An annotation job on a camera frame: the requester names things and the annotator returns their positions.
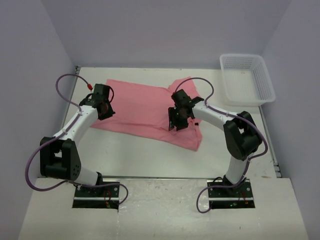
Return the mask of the pink t shirt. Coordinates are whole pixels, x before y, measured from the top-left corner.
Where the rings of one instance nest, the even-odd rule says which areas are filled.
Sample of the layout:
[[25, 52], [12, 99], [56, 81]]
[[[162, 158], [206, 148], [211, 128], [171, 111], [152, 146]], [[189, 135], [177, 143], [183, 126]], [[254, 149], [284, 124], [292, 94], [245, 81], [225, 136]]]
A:
[[189, 119], [188, 127], [169, 130], [168, 109], [174, 106], [171, 96], [182, 79], [168, 87], [157, 87], [108, 79], [115, 97], [111, 103], [115, 114], [97, 120], [92, 128], [154, 139], [197, 151], [202, 141], [200, 120]]

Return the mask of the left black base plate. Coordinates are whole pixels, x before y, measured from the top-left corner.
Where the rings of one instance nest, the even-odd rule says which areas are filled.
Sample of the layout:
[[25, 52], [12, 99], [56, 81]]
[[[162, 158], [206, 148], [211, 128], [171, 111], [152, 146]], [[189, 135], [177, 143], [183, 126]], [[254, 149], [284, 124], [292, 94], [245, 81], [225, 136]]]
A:
[[77, 186], [74, 192], [73, 209], [119, 209], [118, 184], [100, 187], [86, 188]]

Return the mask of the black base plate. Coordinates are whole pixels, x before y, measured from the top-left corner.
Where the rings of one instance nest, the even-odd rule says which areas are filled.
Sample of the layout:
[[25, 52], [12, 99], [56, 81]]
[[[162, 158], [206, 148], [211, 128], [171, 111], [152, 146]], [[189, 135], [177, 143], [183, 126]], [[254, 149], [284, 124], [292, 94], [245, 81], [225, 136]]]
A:
[[208, 181], [209, 207], [212, 210], [254, 209], [256, 207], [251, 182], [245, 179], [236, 189], [216, 188], [223, 183], [221, 178]]
[[119, 209], [118, 184], [100, 187], [86, 188], [77, 186], [74, 192], [73, 209]]

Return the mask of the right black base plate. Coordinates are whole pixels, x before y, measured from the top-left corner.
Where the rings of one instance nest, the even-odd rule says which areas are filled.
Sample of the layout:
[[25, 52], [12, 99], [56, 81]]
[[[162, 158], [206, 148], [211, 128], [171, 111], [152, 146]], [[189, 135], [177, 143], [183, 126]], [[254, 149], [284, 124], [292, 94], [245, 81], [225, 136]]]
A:
[[208, 181], [209, 207], [212, 210], [254, 209], [256, 207], [251, 182], [245, 179], [236, 189], [216, 188], [223, 183], [221, 178]]

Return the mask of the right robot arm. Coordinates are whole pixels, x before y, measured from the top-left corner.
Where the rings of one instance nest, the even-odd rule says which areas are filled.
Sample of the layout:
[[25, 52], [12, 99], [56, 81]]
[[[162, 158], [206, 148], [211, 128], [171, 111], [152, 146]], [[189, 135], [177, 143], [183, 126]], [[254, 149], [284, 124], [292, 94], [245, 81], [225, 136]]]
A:
[[241, 191], [240, 184], [245, 179], [253, 153], [263, 142], [252, 116], [246, 111], [234, 113], [214, 108], [205, 99], [191, 98], [182, 89], [174, 92], [171, 98], [174, 107], [168, 109], [169, 131], [186, 129], [189, 119], [205, 121], [223, 131], [231, 158], [221, 187], [227, 196], [235, 196]]

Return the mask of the white plastic basket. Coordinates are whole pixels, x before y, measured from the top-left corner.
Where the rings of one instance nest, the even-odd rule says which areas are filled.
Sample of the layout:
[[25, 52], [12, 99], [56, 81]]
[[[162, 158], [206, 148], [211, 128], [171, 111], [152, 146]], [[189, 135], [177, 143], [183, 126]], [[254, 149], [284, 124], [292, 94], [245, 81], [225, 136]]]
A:
[[227, 53], [219, 61], [227, 105], [259, 107], [275, 101], [276, 94], [261, 56]]

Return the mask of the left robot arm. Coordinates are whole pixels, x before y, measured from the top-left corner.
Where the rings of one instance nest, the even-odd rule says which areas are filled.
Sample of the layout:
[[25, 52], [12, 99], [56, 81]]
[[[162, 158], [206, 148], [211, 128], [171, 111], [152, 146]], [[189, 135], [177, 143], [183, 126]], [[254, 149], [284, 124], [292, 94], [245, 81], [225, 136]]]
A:
[[40, 173], [44, 177], [86, 185], [86, 190], [97, 197], [103, 193], [102, 174], [82, 166], [77, 146], [82, 137], [97, 120], [115, 114], [111, 106], [114, 98], [112, 87], [96, 84], [93, 92], [79, 104], [76, 114], [53, 137], [40, 141]]

